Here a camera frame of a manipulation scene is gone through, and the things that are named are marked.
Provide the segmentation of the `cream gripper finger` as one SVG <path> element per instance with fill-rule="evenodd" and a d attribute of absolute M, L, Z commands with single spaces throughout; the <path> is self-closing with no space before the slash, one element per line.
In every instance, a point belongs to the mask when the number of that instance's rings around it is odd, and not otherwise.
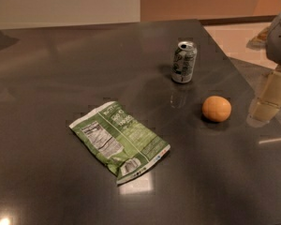
<path fill-rule="evenodd" d="M 281 65 L 272 70 L 252 101 L 249 114 L 260 122 L 272 120 L 281 109 Z"/>

